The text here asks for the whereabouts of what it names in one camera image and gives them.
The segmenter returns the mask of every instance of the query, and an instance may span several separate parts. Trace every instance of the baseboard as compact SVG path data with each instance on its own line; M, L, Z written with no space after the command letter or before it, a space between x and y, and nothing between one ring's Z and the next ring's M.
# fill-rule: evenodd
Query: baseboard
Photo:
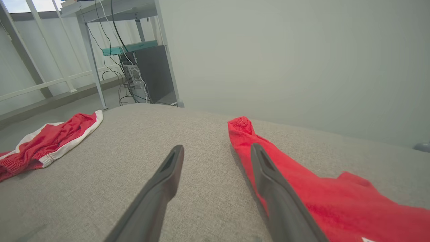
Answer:
M101 88L103 90L118 86L118 78L113 77L100 82ZM63 106L65 104L74 102L76 100L88 97L92 94L97 93L97 87L95 84L87 85L81 88L77 88L76 92L73 93L63 93L56 95L54 97L42 100L30 104L28 106L13 110L11 112L0 115L0 130L6 128L7 126L21 122L30 117L33 117L39 113L46 112L51 109Z

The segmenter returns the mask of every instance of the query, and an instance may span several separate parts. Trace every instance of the red cloth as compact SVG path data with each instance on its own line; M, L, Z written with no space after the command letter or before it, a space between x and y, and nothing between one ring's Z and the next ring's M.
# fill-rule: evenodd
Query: red cloth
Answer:
M44 168L92 133L103 120L103 112L78 113L65 123L46 124L26 135L15 150L0 154L0 182L19 173Z
M251 144L266 150L331 242L428 242L430 211L399 205L381 195L367 180L344 172L337 179L320 178L274 144L255 134L251 121L228 122L230 141L258 194L251 164Z

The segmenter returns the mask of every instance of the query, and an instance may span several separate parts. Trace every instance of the red and white garment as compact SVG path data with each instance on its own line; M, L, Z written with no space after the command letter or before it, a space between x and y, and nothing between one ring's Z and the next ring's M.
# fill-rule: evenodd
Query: red and white garment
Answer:
M78 113L67 122L49 123L26 135L15 150L0 153L0 182L22 172L45 168L91 134L103 121L103 112Z

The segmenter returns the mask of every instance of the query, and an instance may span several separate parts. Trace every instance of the gray fabric surface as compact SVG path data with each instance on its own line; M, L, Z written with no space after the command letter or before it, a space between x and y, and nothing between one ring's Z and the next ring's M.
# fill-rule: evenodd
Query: gray fabric surface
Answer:
M104 113L100 127L48 168L0 183L1 241L102 241L170 149L185 147L160 241L271 241L228 137L234 117L155 104ZM430 208L430 154L253 121L256 133L317 175L349 171L404 204Z

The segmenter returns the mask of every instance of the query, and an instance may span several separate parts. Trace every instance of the white wall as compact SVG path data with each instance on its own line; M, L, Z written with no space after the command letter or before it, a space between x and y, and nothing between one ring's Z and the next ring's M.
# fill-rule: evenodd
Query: white wall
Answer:
M159 11L186 108L430 140L428 0L159 0Z
M89 61L86 56L85 47L83 45L82 36L80 34L79 26L76 18L64 18L66 28L70 31L70 37L72 38L72 44L78 50L77 58L74 55L73 48L67 40L65 31L61 26L60 19L42 19L42 23L45 28L49 30L49 33L53 33L50 38L54 39L56 48L60 51L62 61L67 66L67 75L74 75L90 70ZM130 21L118 21L115 22L120 33L121 38L125 44L138 43L140 42L139 33L136 27L136 23ZM106 31L109 39L111 40L111 46L119 46L118 41L114 37L112 29L108 23L103 22L103 28ZM142 19L141 24L144 31L146 41L154 40L154 34L152 31L151 22L147 19ZM24 39L27 48L30 51L31 56L36 62L43 78L46 82L53 81L62 78L60 70L55 64L55 60L49 52L48 46L43 40L42 34L37 27L34 20L30 21L17 21L15 25ZM96 38L101 48L108 48L109 41L104 35L100 23L89 23L89 28L92 34ZM103 54L97 46L96 42L92 39L92 45L95 53L97 66L103 67ZM15 91L22 90L36 85L28 73L24 63L20 59L10 39L7 37L3 28L0 27L0 96ZM115 63L108 57L106 59L106 65L111 66ZM118 57L113 56L113 59L118 63ZM112 68L114 71L121 73L119 67ZM107 72L104 75L105 79L116 77L112 72ZM83 76L71 81L75 88L83 87L94 82L92 75ZM49 87L50 91L54 96L61 93L68 92L66 83L60 83ZM24 107L26 105L43 100L44 97L39 90L20 95L11 99L0 101L0 115L10 112L12 110Z

